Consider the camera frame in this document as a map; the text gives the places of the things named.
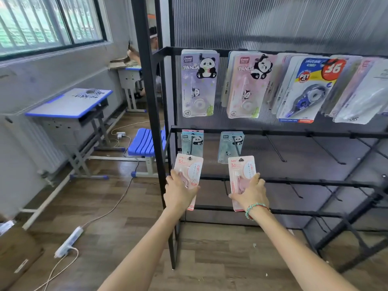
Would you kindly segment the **person's left hand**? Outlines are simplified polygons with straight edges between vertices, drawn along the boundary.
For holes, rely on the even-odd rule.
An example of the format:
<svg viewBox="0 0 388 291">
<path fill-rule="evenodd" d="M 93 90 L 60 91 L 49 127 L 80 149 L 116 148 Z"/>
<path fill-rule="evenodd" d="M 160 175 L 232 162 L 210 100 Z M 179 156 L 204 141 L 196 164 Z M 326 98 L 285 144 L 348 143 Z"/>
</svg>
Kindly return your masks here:
<svg viewBox="0 0 388 291">
<path fill-rule="evenodd" d="M 185 197 L 185 188 L 181 177 L 175 170 L 170 171 L 170 175 L 166 178 L 165 193 L 163 199 L 166 205 L 164 211 L 170 216 L 179 218 L 189 208 L 192 200 L 187 200 Z"/>
</svg>

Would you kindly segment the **person's right hand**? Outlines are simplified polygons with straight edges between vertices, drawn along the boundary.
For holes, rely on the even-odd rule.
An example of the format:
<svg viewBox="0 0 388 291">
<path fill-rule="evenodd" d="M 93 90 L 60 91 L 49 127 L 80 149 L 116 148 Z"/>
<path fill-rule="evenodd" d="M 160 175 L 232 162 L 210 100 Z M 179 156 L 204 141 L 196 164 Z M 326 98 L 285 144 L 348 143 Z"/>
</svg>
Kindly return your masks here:
<svg viewBox="0 0 388 291">
<path fill-rule="evenodd" d="M 260 173 L 256 173 L 250 179 L 248 187 L 241 194 L 245 195 L 245 201 L 237 203 L 246 213 L 256 206 L 269 209 L 269 200 L 266 196 L 265 180 L 261 178 Z"/>
</svg>

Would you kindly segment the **pink correction tape packet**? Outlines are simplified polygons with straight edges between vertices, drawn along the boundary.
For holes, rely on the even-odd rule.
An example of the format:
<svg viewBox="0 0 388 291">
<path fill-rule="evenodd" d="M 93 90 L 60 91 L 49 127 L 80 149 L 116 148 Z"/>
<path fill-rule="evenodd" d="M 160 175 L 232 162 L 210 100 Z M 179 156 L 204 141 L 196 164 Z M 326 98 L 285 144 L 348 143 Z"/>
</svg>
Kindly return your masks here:
<svg viewBox="0 0 388 291">
<path fill-rule="evenodd" d="M 228 159 L 230 194 L 245 194 L 246 189 L 254 188 L 251 179 L 255 178 L 254 156 L 238 156 Z"/>
<path fill-rule="evenodd" d="M 178 189 L 179 192 L 182 191 L 182 188 L 185 187 L 185 195 L 188 191 L 196 189 L 196 194 L 193 196 L 190 205 L 186 208 L 185 211 L 193 211 L 196 203 L 196 196 L 199 188 L 199 181 L 201 177 L 203 158 L 193 155 L 187 155 L 178 153 L 175 161 L 173 171 L 175 174 L 172 176 L 174 180 L 175 177 L 177 181 L 174 181 L 174 188 Z"/>
</svg>

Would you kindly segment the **person's right forearm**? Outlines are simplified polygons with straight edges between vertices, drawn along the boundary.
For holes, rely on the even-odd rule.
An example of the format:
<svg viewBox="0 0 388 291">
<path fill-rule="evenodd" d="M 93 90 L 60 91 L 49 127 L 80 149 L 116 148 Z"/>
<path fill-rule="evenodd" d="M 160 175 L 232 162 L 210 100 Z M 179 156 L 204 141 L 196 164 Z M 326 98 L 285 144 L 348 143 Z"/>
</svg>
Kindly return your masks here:
<svg viewBox="0 0 388 291">
<path fill-rule="evenodd" d="M 256 206 L 246 215 L 263 229 L 303 291 L 359 291 L 284 228 L 268 209 Z"/>
</svg>

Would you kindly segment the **person's left forearm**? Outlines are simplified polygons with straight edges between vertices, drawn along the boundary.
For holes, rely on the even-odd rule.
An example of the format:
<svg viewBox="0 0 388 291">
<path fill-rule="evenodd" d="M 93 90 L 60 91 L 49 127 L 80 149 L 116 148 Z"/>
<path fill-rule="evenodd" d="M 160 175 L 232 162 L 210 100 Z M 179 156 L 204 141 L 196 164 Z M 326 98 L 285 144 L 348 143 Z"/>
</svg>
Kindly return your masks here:
<svg viewBox="0 0 388 291">
<path fill-rule="evenodd" d="M 168 205 L 97 291 L 148 291 L 164 247 L 187 205 Z"/>
</svg>

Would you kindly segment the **teal panda packets on hook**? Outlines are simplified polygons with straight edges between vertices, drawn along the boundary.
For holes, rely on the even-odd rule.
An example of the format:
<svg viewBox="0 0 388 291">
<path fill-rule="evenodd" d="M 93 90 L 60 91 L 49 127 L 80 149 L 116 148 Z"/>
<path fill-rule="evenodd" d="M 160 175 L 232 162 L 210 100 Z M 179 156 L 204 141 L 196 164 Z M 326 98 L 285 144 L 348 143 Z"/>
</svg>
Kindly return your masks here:
<svg viewBox="0 0 388 291">
<path fill-rule="evenodd" d="M 182 130 L 182 154 L 203 157 L 203 130 Z"/>
<path fill-rule="evenodd" d="M 221 132 L 218 151 L 218 163 L 228 164 L 230 157 L 238 157 L 241 154 L 245 135 L 243 132 Z"/>
</svg>

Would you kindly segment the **blue slatted bench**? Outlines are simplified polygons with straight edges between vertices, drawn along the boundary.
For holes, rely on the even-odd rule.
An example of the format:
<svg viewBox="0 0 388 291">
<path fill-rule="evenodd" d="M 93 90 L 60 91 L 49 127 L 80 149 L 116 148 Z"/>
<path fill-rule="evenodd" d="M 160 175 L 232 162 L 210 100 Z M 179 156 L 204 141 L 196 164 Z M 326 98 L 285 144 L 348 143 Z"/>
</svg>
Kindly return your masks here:
<svg viewBox="0 0 388 291">
<path fill-rule="evenodd" d="M 131 177 L 158 178 L 158 174 L 153 172 L 155 152 L 151 129 L 140 128 L 127 151 L 129 156 L 144 158 L 147 168 L 147 172 L 138 172 L 136 168 L 131 172 Z"/>
</svg>

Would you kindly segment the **stack of purple panda packets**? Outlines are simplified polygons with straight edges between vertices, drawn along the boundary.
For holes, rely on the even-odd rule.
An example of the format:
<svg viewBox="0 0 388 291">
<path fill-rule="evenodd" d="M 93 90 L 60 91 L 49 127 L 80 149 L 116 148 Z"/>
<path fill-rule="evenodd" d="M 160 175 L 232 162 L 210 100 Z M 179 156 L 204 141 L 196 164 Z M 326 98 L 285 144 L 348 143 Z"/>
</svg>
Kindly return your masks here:
<svg viewBox="0 0 388 291">
<path fill-rule="evenodd" d="M 220 54 L 215 50 L 182 50 L 180 69 L 184 118 L 213 115 L 219 60 Z"/>
</svg>

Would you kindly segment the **stack of pink panda packets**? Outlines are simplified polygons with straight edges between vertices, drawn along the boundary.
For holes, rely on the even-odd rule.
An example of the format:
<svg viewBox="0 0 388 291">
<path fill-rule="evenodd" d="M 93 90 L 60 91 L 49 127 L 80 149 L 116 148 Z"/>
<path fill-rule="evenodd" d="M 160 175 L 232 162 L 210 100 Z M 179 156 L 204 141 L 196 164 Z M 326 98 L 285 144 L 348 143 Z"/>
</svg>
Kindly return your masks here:
<svg viewBox="0 0 388 291">
<path fill-rule="evenodd" d="M 277 55 L 260 51 L 231 51 L 224 98 L 229 119 L 259 117 Z"/>
</svg>

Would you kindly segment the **stack of blue tape packets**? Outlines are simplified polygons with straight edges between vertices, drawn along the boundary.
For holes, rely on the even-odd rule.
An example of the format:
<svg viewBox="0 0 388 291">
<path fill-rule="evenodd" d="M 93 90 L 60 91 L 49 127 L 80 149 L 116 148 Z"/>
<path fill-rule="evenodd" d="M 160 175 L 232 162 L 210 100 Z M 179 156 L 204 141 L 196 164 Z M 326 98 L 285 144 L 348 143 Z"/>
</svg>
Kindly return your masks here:
<svg viewBox="0 0 388 291">
<path fill-rule="evenodd" d="M 348 59 L 333 55 L 279 53 L 267 103 L 279 122 L 313 123 Z"/>
</svg>

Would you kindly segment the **white power strip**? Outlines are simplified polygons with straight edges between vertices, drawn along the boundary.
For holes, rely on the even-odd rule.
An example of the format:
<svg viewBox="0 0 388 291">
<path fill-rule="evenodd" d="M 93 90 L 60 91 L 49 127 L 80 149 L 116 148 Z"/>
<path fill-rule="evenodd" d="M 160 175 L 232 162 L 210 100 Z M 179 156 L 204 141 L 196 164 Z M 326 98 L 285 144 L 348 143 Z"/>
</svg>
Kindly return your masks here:
<svg viewBox="0 0 388 291">
<path fill-rule="evenodd" d="M 62 245 L 56 250 L 54 254 L 54 258 L 62 258 L 64 257 L 68 251 L 72 248 L 73 244 L 77 241 L 77 239 L 84 232 L 81 226 L 75 228 L 75 230 L 71 233 L 71 235 L 62 243 Z"/>
</svg>

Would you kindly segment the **white heating pipe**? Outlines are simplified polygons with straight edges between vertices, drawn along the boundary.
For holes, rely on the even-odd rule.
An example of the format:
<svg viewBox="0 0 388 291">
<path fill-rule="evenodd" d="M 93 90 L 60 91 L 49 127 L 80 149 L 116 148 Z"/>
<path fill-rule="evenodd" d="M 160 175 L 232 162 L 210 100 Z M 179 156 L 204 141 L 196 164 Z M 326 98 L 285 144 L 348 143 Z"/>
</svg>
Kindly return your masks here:
<svg viewBox="0 0 388 291">
<path fill-rule="evenodd" d="M 75 171 L 71 170 L 59 183 L 55 186 L 50 194 L 47 194 L 45 197 L 41 197 L 41 202 L 37 208 L 24 207 L 19 209 L 20 214 L 29 214 L 29 218 L 24 222 L 22 228 L 28 230 L 31 225 L 37 220 L 37 218 L 44 212 L 44 210 L 51 204 L 51 202 L 56 198 L 56 196 L 61 192 L 62 189 L 70 181 L 70 175 Z"/>
</svg>

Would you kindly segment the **stack of white tape packets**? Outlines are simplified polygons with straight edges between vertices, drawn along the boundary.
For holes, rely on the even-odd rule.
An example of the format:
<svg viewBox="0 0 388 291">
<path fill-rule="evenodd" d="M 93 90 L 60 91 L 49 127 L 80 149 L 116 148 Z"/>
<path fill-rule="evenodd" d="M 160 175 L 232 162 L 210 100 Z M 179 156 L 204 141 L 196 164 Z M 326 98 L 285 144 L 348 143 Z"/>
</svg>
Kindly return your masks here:
<svg viewBox="0 0 388 291">
<path fill-rule="evenodd" d="M 332 55 L 347 64 L 320 112 L 335 123 L 365 125 L 388 112 L 388 58 Z"/>
</svg>

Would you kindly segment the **translucent corrugated panel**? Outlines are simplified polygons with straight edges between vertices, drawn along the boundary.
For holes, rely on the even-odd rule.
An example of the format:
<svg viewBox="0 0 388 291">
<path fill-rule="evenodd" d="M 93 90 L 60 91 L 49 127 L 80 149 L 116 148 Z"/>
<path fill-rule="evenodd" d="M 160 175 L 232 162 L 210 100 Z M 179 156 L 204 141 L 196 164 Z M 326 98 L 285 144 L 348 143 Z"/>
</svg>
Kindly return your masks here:
<svg viewBox="0 0 388 291">
<path fill-rule="evenodd" d="M 184 48 L 388 56 L 388 0 L 172 0 Z"/>
</svg>

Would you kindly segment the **brown cardboard box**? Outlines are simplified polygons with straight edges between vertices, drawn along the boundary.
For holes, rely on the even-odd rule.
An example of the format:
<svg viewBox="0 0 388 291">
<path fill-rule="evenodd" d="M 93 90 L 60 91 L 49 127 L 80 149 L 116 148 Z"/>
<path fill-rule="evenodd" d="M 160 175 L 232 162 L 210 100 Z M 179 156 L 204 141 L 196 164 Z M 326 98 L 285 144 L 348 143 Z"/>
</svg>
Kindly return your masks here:
<svg viewBox="0 0 388 291">
<path fill-rule="evenodd" d="M 43 252 L 36 239 L 14 220 L 0 223 L 0 291 L 7 291 Z"/>
</svg>

